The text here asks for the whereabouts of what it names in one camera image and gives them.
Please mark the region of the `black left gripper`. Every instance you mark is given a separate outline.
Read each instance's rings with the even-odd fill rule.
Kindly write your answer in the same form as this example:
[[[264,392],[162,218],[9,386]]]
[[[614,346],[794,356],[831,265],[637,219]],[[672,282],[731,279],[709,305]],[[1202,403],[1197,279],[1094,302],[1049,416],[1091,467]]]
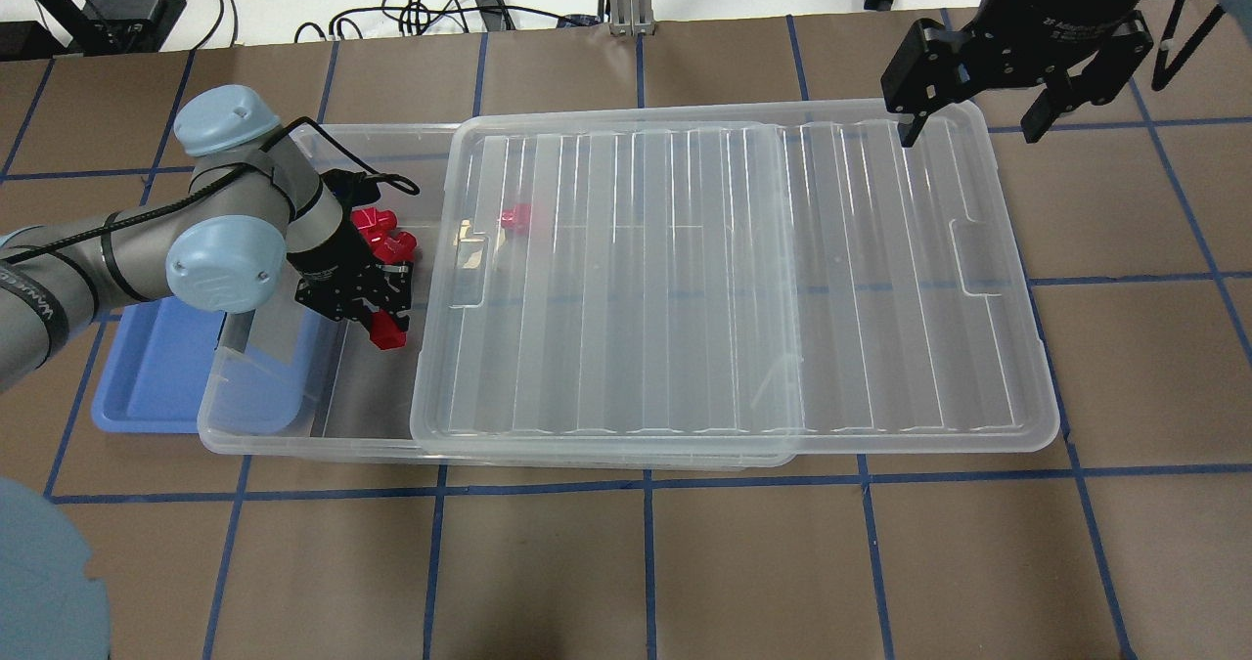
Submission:
[[[386,311],[409,331],[414,262],[386,264],[364,240],[332,240],[295,253],[293,268],[295,303],[327,321],[353,321],[368,331],[371,314]]]

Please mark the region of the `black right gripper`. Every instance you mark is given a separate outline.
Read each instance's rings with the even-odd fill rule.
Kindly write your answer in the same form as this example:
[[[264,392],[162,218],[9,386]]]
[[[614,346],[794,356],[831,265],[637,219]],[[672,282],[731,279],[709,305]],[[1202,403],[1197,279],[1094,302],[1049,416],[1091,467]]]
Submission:
[[[1139,4],[982,0],[957,30],[916,20],[881,74],[881,99],[900,113],[901,148],[914,147],[931,113],[982,91],[1045,85],[1020,116],[1027,144],[1065,111],[1114,100],[1153,44]]]

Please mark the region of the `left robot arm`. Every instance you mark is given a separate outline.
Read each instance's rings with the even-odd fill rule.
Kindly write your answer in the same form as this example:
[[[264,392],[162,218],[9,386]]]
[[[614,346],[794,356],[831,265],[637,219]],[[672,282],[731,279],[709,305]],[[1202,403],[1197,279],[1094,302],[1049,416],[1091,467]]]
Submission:
[[[419,185],[347,153],[321,173],[293,139],[308,116],[282,121],[250,88],[207,90],[173,131],[194,160],[187,197],[3,237],[1,374],[10,388],[73,336],[116,308],[177,296],[207,312],[264,306],[285,267],[295,302],[362,326],[381,349],[407,342],[419,245],[381,215],[381,185]]]

